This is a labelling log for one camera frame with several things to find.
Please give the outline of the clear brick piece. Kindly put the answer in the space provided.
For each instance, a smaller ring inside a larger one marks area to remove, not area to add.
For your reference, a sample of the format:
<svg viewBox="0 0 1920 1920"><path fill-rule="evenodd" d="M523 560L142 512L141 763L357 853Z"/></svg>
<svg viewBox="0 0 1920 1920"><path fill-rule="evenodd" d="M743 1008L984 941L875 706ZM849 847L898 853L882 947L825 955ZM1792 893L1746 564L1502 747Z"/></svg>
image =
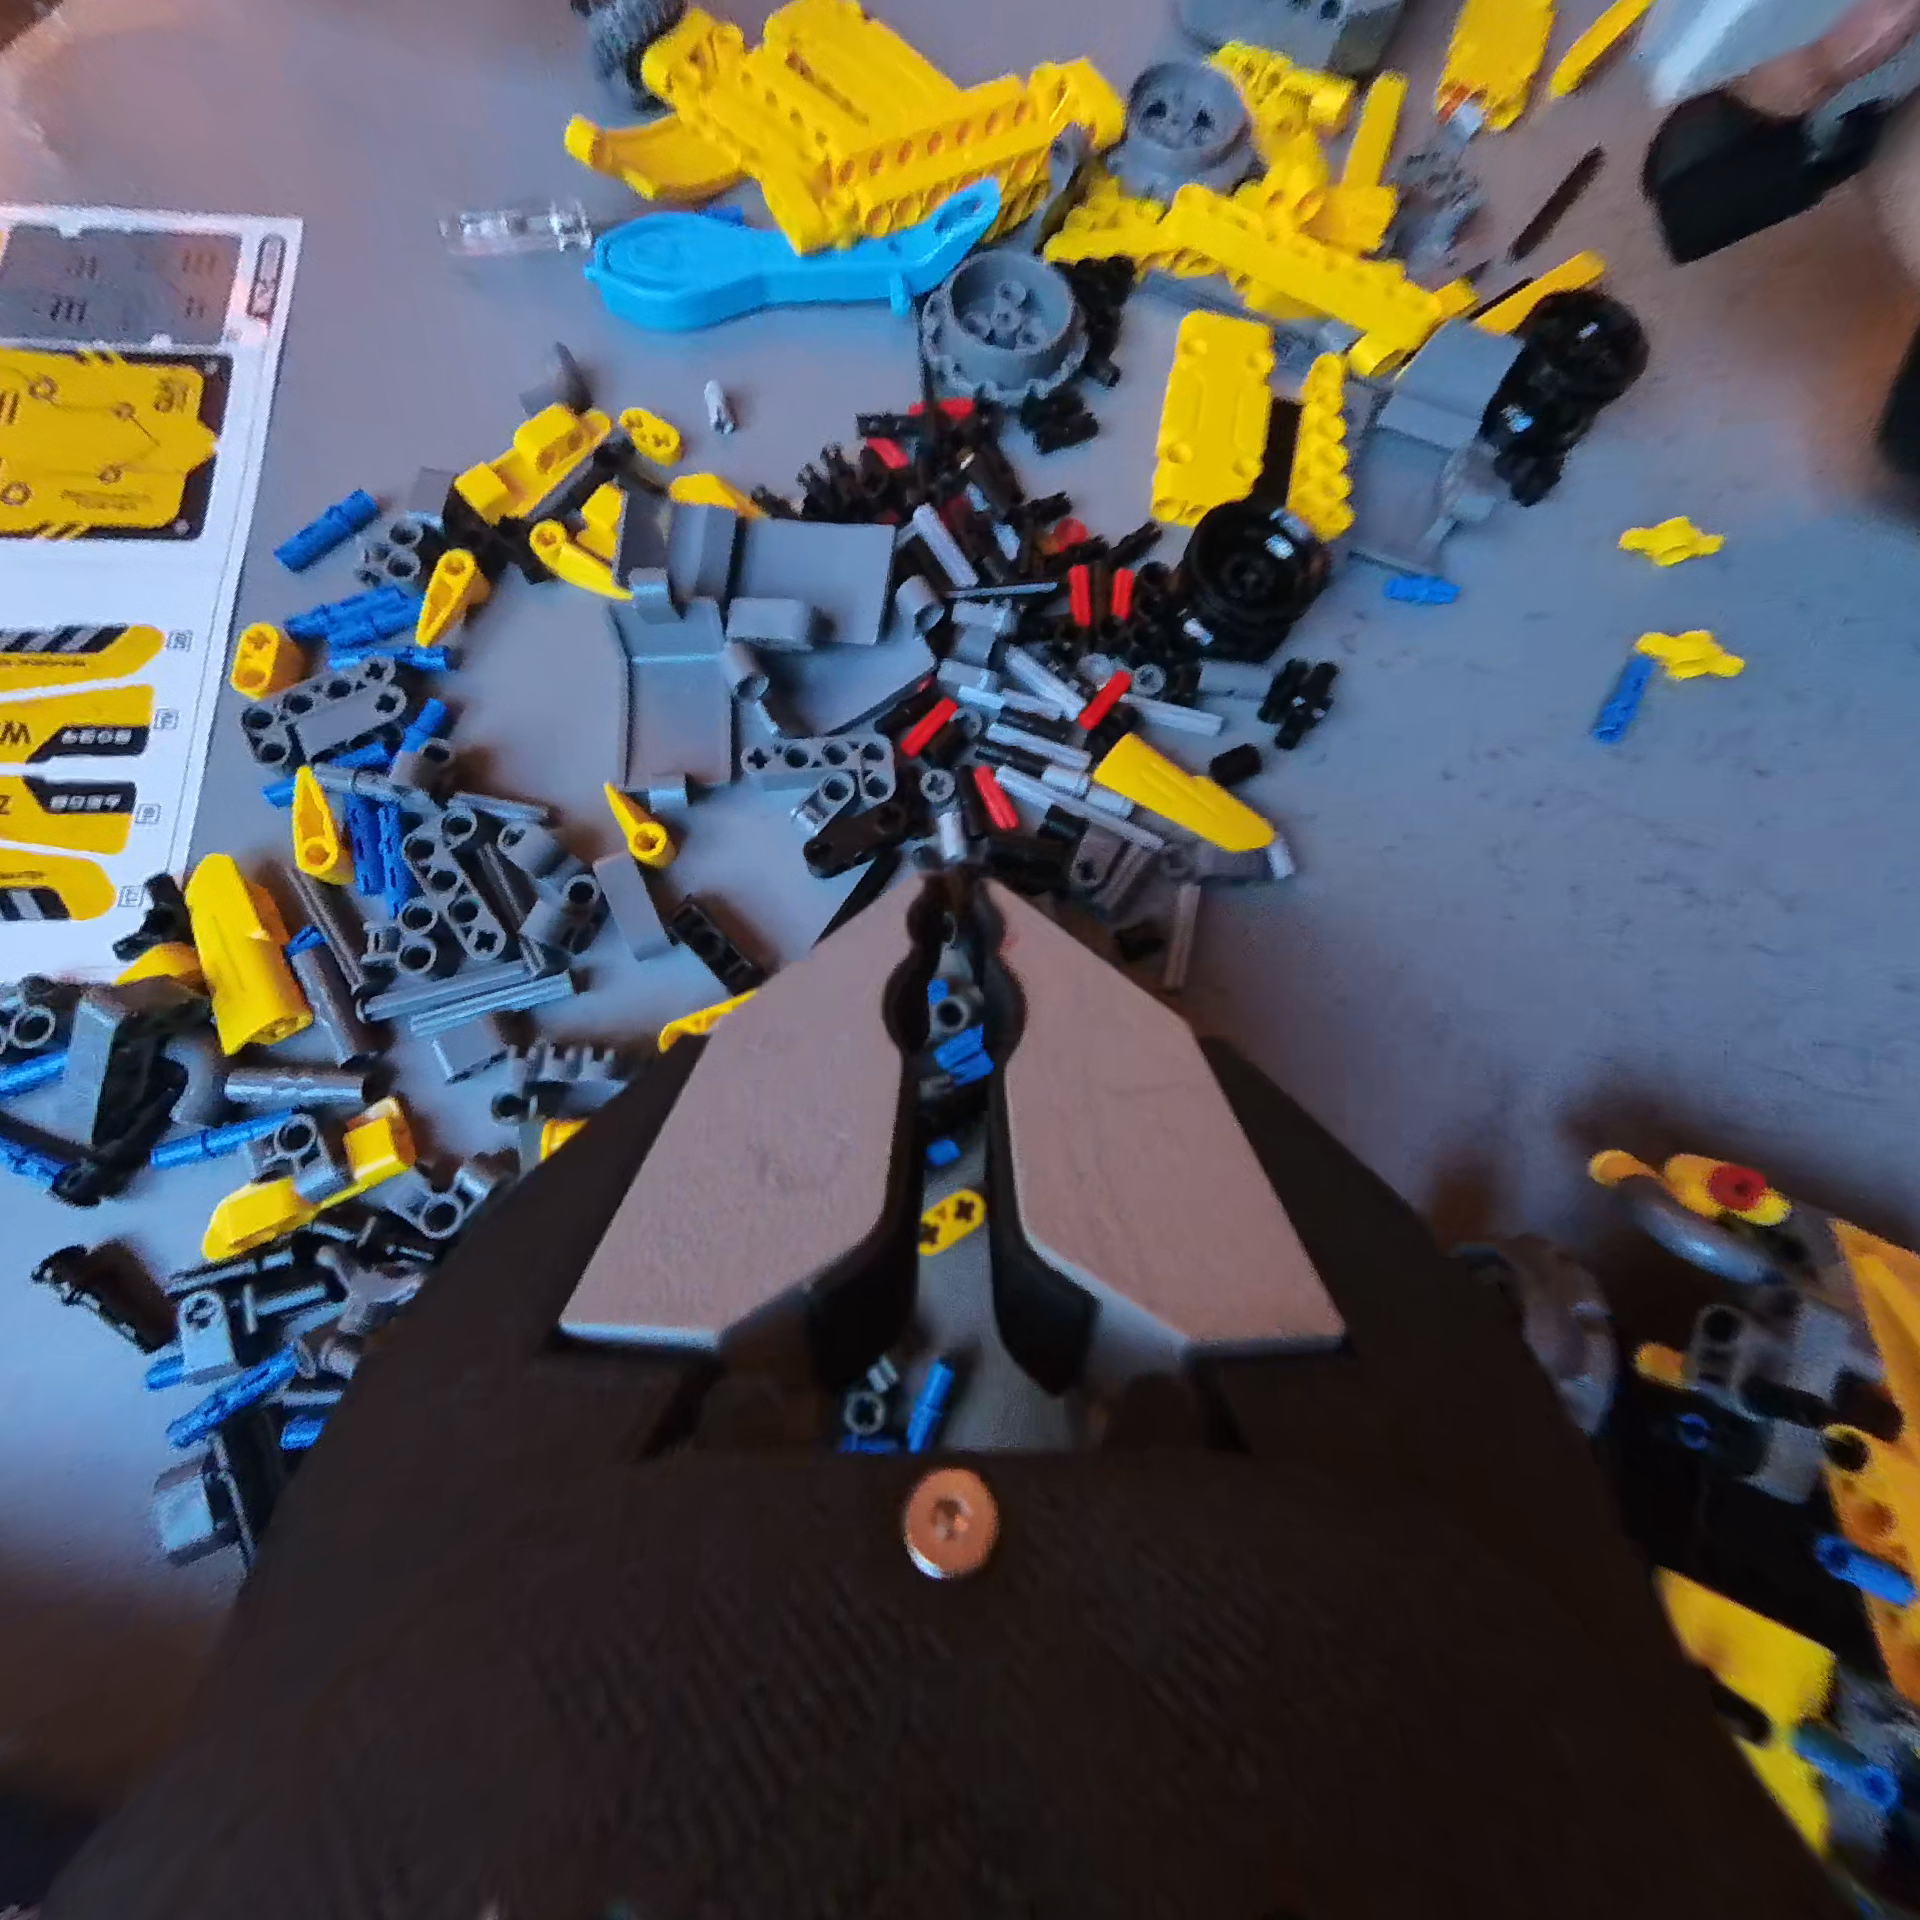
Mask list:
<svg viewBox="0 0 1920 1920"><path fill-rule="evenodd" d="M537 199L506 207L462 207L440 220L451 255L491 260L510 255L577 255L593 251L598 231L577 199Z"/></svg>

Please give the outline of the blue brick separator tool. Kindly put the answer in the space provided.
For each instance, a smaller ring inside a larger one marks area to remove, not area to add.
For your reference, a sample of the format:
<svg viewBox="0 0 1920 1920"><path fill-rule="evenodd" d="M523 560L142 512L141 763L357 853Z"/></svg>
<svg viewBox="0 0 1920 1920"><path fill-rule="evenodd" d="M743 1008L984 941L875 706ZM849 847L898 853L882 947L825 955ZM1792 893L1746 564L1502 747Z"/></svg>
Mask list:
<svg viewBox="0 0 1920 1920"><path fill-rule="evenodd" d="M701 331L798 306L882 303L903 315L984 242L999 215L1002 188L991 179L896 232L801 253L775 229L659 212L607 231L584 276L616 320L647 331Z"/></svg>

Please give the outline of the grey wheel hub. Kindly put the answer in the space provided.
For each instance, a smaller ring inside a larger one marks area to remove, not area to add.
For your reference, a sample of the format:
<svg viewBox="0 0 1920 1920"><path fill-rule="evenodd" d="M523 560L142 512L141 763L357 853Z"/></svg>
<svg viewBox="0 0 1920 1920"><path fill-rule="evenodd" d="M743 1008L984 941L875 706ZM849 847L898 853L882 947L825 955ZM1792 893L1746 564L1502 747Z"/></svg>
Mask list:
<svg viewBox="0 0 1920 1920"><path fill-rule="evenodd" d="M1134 199L1170 202L1187 186L1218 195L1262 171L1254 119L1234 82L1207 61L1152 64L1127 95L1112 173Z"/></svg>
<svg viewBox="0 0 1920 1920"><path fill-rule="evenodd" d="M943 395L1017 412L1081 374L1089 322L1063 270L994 246L973 253L926 296L919 343Z"/></svg>

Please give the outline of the heap of large yellow beams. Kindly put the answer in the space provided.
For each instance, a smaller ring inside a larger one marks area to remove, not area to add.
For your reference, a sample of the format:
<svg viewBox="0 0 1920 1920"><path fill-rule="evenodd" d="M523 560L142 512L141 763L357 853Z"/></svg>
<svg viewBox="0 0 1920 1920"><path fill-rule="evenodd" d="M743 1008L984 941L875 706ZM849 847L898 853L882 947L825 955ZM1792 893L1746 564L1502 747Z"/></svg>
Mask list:
<svg viewBox="0 0 1920 1920"><path fill-rule="evenodd" d="M993 179L1002 215L973 253L1017 248L1067 274L1089 358L1017 412L935 388L921 308L938 286L901 315L933 397L913 419L857 429L881 446L895 490L909 437L929 440L946 414L1017 415L1035 451L1090 439L1079 388L1113 382L1115 314L1152 280L1191 300L1151 451L1151 528L1190 535L1218 502L1267 498L1336 555L1429 568L1458 524L1512 496L1480 432L1521 356L1521 325L1547 294L1605 293L1595 253L1493 303L1478 303L1469 279L1426 280L1394 253L1415 186L1386 173L1406 99L1394 70L1358 87L1227 43L1203 61L1234 82L1262 171L1230 195L1187 186L1155 202L1122 191L1109 165L1131 87L1083 56L965 87L862 5L840 3L782 5L757 39L689 5L622 56L656 116L626 128L575 116L565 147L653 202L642 216L704 212L814 253L898 232Z"/></svg>

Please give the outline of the grey motor block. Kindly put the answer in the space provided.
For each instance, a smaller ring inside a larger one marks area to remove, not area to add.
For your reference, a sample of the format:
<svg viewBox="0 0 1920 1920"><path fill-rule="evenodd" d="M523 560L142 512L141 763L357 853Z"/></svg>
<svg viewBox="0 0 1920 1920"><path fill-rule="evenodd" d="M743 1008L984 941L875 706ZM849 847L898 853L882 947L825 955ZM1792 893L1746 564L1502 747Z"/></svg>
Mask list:
<svg viewBox="0 0 1920 1920"><path fill-rule="evenodd" d="M1238 40L1344 79L1373 78L1406 3L1173 3L1181 29L1211 53Z"/></svg>

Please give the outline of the yellow toy brick car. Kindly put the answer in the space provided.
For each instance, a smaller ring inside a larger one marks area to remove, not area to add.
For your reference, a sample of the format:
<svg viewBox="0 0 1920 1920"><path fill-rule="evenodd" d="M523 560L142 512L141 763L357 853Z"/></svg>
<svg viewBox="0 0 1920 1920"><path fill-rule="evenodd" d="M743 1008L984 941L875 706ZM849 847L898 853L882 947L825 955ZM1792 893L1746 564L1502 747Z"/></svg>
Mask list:
<svg viewBox="0 0 1920 1920"><path fill-rule="evenodd" d="M1615 1472L1720 1725L1859 1915L1915 1915L1915 1250L1715 1157L1589 1165L1709 1282L1633 1334L1534 1235L1461 1244Z"/></svg>

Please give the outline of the pile of small brick connectors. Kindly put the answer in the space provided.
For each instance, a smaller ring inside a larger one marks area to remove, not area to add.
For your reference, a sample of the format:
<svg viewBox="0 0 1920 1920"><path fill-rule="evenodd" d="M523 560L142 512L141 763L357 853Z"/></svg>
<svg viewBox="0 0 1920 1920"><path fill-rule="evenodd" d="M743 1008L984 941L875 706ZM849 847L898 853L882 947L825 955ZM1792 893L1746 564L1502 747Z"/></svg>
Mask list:
<svg viewBox="0 0 1920 1920"><path fill-rule="evenodd" d="M719 775L781 795L794 858L849 877L850 918L909 862L979 858L1011 891L1113 920L1118 957L1184 982L1210 886L1288 880L1275 826L1210 778L1165 789L1089 778L1125 715L1215 730L1155 703L1162 670L1083 660L1059 692L961 654L829 735L775 726L731 747L712 683ZM6 843L6 1178L54 1207L118 1207L178 1167L247 1179L208 1214L202 1255L154 1278L137 1248L48 1250L32 1282L141 1356L154 1394L193 1391L151 1491L158 1551L249 1560L275 1502L335 1415L357 1356L414 1301L521 1167L552 1158L640 1068L712 1031L774 974L730 900L681 855L690 787L611 783L618 845L589 862L552 814L473 789L447 712L378 644L301 682L291 632L245 635L237 678L272 667L247 738L288 750L297 864L275 882L223 858L135 886L137 924L91 943L99 858ZM1238 826L1203 822L1206 812Z"/></svg>

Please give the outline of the yellow sticker sheet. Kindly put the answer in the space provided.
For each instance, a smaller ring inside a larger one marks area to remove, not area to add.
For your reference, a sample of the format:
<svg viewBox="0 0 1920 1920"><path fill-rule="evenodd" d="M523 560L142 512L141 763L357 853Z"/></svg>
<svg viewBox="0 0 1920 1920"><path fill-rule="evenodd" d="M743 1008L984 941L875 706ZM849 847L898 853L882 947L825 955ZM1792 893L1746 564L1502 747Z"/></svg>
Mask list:
<svg viewBox="0 0 1920 1920"><path fill-rule="evenodd" d="M7 204L3 963L102 978L182 876L305 226Z"/></svg>

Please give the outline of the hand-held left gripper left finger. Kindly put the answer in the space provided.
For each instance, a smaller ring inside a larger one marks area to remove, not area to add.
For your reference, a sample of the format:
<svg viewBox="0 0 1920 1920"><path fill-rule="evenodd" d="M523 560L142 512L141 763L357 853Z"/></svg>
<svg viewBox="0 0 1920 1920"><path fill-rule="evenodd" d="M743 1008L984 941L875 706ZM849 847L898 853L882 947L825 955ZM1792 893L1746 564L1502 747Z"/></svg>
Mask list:
<svg viewBox="0 0 1920 1920"><path fill-rule="evenodd" d="M926 988L950 888L903 880L694 1047L560 1310L575 1341L850 1386L919 1282Z"/></svg>

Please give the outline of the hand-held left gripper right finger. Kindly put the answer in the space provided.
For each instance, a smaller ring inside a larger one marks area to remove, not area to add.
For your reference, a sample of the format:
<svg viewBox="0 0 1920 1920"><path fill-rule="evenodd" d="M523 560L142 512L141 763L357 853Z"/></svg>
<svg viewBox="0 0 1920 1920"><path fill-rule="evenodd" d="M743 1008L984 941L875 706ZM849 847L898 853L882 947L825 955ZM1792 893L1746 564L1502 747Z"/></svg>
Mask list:
<svg viewBox="0 0 1920 1920"><path fill-rule="evenodd" d="M1113 1396L1349 1333L1187 1019L998 880L987 1204L1003 1348L1051 1396Z"/></svg>

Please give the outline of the person's right hand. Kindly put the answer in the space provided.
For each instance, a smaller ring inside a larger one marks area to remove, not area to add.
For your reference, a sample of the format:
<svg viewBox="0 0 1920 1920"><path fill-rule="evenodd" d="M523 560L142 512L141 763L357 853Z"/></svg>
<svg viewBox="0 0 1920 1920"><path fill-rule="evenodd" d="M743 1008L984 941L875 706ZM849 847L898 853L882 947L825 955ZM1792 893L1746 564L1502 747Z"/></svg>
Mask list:
<svg viewBox="0 0 1920 1920"><path fill-rule="evenodd" d="M1808 114L1897 56L1915 35L1915 3L1856 3L1825 35L1755 68L1745 87L1749 102Z"/></svg>

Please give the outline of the grey desk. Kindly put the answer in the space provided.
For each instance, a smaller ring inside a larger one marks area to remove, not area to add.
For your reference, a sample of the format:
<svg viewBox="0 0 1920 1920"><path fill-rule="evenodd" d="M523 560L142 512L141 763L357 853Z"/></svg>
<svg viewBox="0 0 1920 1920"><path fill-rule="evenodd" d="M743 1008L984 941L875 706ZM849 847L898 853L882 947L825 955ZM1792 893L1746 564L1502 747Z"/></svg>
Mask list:
<svg viewBox="0 0 1920 1920"><path fill-rule="evenodd" d="M598 108L565 5L65 5L6 53L6 199L305 221L242 621L337 594L272 543L350 490L509 439L557 343L621 402L785 487L913 383L882 310L653 343L560 259L451 259L458 207L591 196ZM1451 607L1358 566L1303 623L1331 720L1256 791L1298 858L1207 904L1184 1005L1429 1214L1534 1229L1625 1276L1600 1144L1768 1167L1880 1232L1915 1224L1915 512L1875 421L1915 327L1915 135L1784 229L1675 270L1640 191L1654 116L1621 64L1483 148L1493 248L1570 162L1607 162L1599 248L1650 336L1565 485L1450 547ZM1725 549L1654 566L1631 526ZM1710 631L1737 678L1658 667L1624 742L1594 717L1645 632Z"/></svg>

